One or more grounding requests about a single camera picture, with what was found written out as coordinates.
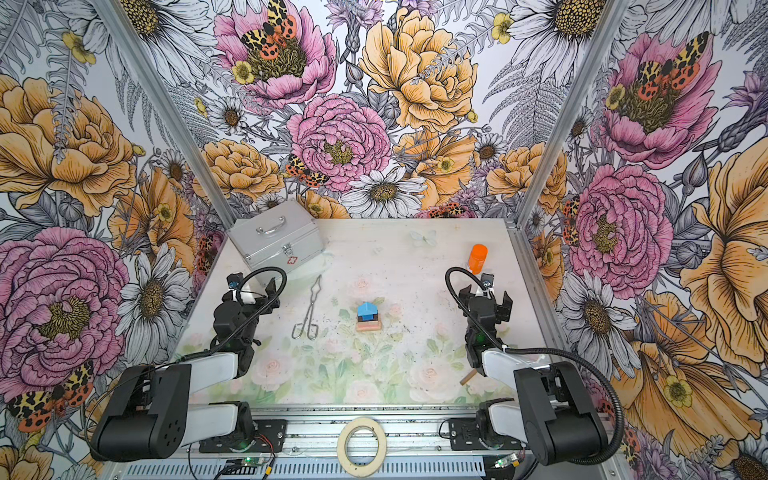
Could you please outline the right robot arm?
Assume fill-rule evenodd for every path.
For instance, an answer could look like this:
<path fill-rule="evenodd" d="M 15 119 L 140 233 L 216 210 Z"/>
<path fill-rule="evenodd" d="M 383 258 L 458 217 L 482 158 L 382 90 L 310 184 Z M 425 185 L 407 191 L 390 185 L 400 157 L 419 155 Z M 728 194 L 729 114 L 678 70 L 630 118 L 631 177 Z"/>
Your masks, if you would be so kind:
<path fill-rule="evenodd" d="M 456 290 L 450 283 L 455 273 L 467 276 L 469 286 Z M 456 446 L 521 446 L 540 465 L 598 465 L 612 458 L 623 441 L 625 415 L 606 376 L 566 350 L 504 343 L 497 328 L 510 320 L 512 299 L 497 299 L 491 280 L 461 267 L 449 268 L 444 279 L 467 320 L 469 366 L 516 393 L 481 403 L 473 427 L 454 432 Z"/>

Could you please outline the long natural wood block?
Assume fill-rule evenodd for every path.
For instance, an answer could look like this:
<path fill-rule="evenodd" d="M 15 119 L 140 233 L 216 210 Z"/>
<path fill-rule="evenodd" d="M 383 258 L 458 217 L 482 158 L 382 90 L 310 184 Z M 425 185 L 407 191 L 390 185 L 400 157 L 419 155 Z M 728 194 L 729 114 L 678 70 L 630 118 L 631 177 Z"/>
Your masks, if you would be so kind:
<path fill-rule="evenodd" d="M 375 324 L 375 325 L 374 324 L 370 324 L 369 325 L 367 322 L 366 322 L 365 325 L 359 324 L 355 328 L 355 330 L 357 332 L 363 332 L 363 333 L 364 332 L 377 332 L 377 331 L 380 331 L 381 329 L 382 329 L 382 327 L 379 324 Z"/>

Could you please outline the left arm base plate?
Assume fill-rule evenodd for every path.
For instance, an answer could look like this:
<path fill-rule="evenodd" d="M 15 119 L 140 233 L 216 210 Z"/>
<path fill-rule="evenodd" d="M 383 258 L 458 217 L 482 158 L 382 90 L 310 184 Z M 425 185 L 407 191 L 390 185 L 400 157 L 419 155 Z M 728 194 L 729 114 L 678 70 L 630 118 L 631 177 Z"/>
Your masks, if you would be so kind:
<path fill-rule="evenodd" d="M 227 435 L 202 440 L 199 452 L 279 453 L 283 449 L 288 422 L 279 419 L 256 419 L 238 424 Z"/>

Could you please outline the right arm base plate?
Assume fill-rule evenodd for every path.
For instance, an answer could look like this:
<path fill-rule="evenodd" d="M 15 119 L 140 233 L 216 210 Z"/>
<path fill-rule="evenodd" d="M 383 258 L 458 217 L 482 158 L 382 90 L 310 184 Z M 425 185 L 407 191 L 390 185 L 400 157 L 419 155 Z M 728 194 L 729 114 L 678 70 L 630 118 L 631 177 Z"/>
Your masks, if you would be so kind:
<path fill-rule="evenodd" d="M 453 451 L 520 450 L 519 440 L 494 432 L 490 424 L 476 418 L 449 418 L 447 435 Z"/>

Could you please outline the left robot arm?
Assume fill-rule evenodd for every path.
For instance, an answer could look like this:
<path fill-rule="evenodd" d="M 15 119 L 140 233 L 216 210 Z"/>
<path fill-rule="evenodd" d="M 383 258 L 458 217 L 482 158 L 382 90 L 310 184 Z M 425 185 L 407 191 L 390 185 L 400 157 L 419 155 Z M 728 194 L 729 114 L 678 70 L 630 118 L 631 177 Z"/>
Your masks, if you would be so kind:
<path fill-rule="evenodd" d="M 259 319 L 279 306 L 287 274 L 262 267 L 231 274 L 229 291 L 214 311 L 215 337 L 203 351 L 163 365 L 126 369 L 87 443 L 98 461 L 165 459 L 198 443 L 246 448 L 256 437 L 245 401 L 194 404 L 193 394 L 243 377 L 260 341 Z"/>

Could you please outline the light blue triangular block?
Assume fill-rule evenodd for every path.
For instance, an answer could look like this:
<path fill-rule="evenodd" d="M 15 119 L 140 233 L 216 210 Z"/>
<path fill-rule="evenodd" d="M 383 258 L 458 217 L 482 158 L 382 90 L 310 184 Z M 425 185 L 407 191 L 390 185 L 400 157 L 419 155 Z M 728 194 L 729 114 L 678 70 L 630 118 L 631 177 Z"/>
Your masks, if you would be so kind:
<path fill-rule="evenodd" d="M 378 306 L 371 302 L 364 302 L 357 308 L 357 318 L 358 316 L 367 316 L 367 315 L 379 315 Z"/>

